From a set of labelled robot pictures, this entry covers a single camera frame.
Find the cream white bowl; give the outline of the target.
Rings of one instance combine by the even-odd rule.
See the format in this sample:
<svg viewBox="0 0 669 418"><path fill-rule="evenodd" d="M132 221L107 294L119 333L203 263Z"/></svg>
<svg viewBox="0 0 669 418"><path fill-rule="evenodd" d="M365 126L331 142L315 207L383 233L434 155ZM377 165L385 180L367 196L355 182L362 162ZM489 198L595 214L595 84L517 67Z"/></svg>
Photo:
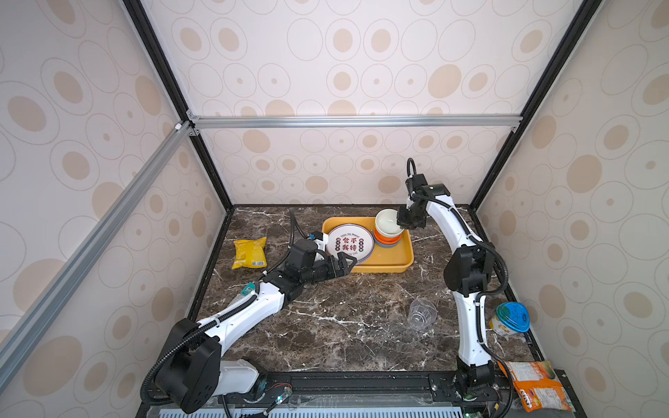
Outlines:
<svg viewBox="0 0 669 418"><path fill-rule="evenodd" d="M389 238L402 234L403 229L397 225L397 210L383 209L376 214L375 230Z"/></svg>

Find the orange white bowl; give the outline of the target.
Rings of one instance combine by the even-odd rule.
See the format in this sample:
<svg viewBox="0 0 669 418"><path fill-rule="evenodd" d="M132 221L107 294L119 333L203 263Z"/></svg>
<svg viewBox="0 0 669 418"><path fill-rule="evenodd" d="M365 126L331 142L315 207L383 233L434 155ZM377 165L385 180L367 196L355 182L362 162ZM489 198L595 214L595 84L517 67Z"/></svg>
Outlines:
<svg viewBox="0 0 669 418"><path fill-rule="evenodd" d="M389 238L389 237L386 237L386 236L378 233L378 231L375 230L374 231L374 238L378 241L381 241L381 242L390 243L390 242L395 242L397 240L401 240L402 239L402 234L399 234L395 237Z"/></svg>

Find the blue bowl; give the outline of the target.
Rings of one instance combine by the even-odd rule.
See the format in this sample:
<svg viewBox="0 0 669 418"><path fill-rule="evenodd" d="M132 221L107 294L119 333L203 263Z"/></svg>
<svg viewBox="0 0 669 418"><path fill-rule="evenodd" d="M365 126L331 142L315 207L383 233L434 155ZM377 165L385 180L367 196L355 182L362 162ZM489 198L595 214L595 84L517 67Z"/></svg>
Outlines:
<svg viewBox="0 0 669 418"><path fill-rule="evenodd" d="M397 245L399 245L400 242L401 242L401 240L386 243L386 242L381 242L381 241L378 241L378 240L375 239L375 247L392 248L392 247L396 247Z"/></svg>

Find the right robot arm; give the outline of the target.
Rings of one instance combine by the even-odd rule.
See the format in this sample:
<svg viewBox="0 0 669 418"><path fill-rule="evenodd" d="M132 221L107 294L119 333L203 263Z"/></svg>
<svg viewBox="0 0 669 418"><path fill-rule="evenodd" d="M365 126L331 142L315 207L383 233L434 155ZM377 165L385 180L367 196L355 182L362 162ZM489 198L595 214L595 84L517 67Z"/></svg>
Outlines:
<svg viewBox="0 0 669 418"><path fill-rule="evenodd" d="M465 394L495 381L493 356L487 347L484 325L485 298L500 294L500 287L487 289L495 265L503 265L501 255L468 226L457 210L451 194L442 184L430 185L423 174L410 173L406 180L408 201L400 207L397 224L404 229L426 225L431 217L439 226L449 247L451 259L444 268L444 281L454 293L460 343L455 384Z"/></svg>

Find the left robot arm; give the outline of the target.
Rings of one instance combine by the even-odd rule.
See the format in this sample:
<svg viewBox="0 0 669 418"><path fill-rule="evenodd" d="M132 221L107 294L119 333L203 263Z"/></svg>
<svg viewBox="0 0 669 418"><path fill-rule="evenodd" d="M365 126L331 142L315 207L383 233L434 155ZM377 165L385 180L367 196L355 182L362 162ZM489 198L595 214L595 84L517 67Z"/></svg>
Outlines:
<svg viewBox="0 0 669 418"><path fill-rule="evenodd" d="M356 257L327 254L323 239L297 240L275 268L263 273L254 290L200 322L183 319L172 327L158 360L141 384L141 401L177 405L192 414L218 395L247 393L260 373L246 361L227 362L233 344L266 318L295 301L308 284L349 275Z"/></svg>

